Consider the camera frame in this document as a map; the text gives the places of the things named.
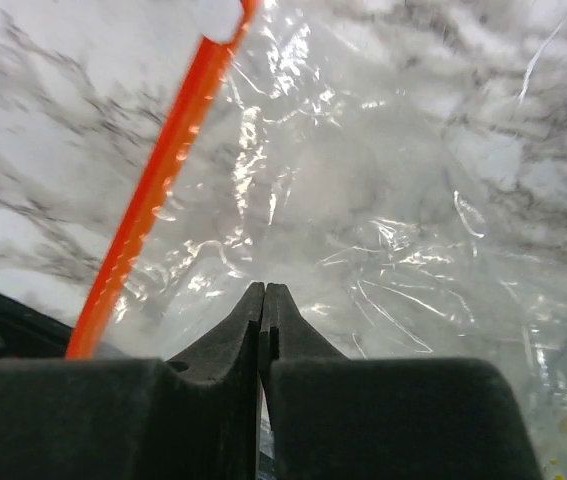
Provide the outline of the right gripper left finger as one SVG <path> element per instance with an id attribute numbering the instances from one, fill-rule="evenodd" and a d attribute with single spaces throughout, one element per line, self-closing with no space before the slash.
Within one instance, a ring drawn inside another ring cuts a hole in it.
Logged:
<path id="1" fill-rule="evenodd" d="M 170 360 L 66 360 L 68 328 L 0 295 L 0 479 L 254 479 L 264 287 Z"/>

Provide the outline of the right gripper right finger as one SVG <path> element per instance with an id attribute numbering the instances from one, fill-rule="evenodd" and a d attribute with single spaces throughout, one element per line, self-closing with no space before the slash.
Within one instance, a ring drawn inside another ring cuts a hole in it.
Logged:
<path id="1" fill-rule="evenodd" d="M 350 360 L 266 288 L 261 376 L 280 479 L 537 479 L 514 393 L 473 358 Z"/>

